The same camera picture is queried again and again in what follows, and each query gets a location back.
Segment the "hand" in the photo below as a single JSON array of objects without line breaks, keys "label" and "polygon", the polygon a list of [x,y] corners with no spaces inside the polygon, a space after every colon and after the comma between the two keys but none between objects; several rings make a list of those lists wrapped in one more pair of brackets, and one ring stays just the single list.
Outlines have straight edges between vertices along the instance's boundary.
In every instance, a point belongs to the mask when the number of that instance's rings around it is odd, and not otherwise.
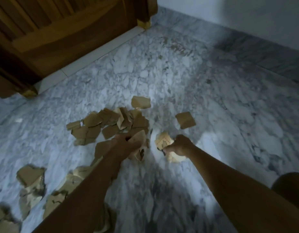
[{"label": "hand", "polygon": [[190,141],[189,138],[183,135],[177,135],[171,145],[166,146],[163,151],[168,154],[174,152],[179,156],[189,156],[190,151],[196,146]]},{"label": "hand", "polygon": [[128,158],[129,154],[136,149],[139,149],[142,144],[138,141],[128,142],[131,138],[128,134],[117,134],[111,140],[111,149],[109,150],[108,156],[112,156],[116,161],[121,163],[123,160]]}]

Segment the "door panel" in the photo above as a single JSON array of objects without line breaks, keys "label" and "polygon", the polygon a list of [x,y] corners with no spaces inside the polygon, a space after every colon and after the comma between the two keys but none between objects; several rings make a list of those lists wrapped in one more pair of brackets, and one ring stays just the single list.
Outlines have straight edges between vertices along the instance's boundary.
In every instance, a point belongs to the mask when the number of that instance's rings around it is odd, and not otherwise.
[{"label": "door panel", "polygon": [[134,26],[132,0],[0,0],[0,31],[42,77]]}]

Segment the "forearm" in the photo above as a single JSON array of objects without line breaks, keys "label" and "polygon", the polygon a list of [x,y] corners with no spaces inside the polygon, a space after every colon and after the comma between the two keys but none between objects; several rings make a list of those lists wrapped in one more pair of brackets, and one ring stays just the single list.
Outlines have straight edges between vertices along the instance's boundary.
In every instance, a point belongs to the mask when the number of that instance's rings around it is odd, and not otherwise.
[{"label": "forearm", "polygon": [[112,156],[106,156],[34,233],[92,233],[116,169],[111,159]]},{"label": "forearm", "polygon": [[197,147],[187,156],[238,231],[299,231],[299,210],[281,196]]}]

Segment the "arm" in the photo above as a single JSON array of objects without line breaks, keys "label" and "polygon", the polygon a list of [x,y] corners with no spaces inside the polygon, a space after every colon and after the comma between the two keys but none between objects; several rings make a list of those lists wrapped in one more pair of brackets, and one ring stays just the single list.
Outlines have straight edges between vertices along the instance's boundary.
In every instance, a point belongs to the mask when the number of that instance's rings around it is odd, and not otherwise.
[{"label": "arm", "polygon": [[127,142],[127,138],[122,134],[112,139],[112,148],[105,158],[33,233],[93,233],[112,177],[120,163],[141,146]]},{"label": "arm", "polygon": [[299,209],[179,135],[164,152],[185,155],[239,232],[299,232]]}]

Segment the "marble floor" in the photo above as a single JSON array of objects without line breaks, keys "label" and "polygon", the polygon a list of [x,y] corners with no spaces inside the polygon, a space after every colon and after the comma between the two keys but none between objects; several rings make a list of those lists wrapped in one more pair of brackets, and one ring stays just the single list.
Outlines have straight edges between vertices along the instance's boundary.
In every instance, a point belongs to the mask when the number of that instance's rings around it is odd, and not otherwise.
[{"label": "marble floor", "polygon": [[[104,107],[131,108],[133,95],[153,129],[145,162],[125,160],[106,195],[117,211],[116,232],[235,232],[193,164],[169,164],[154,145],[162,130],[184,133],[210,155],[271,186],[299,172],[299,84],[188,36],[155,26],[37,98],[0,126],[0,202],[20,219],[17,170],[47,168],[47,195],[66,174],[89,165],[95,144],[73,145],[68,122]],[[179,130],[175,114],[190,111],[197,126]],[[97,141],[102,141],[102,134]],[[23,221],[41,221],[44,198]]]}]

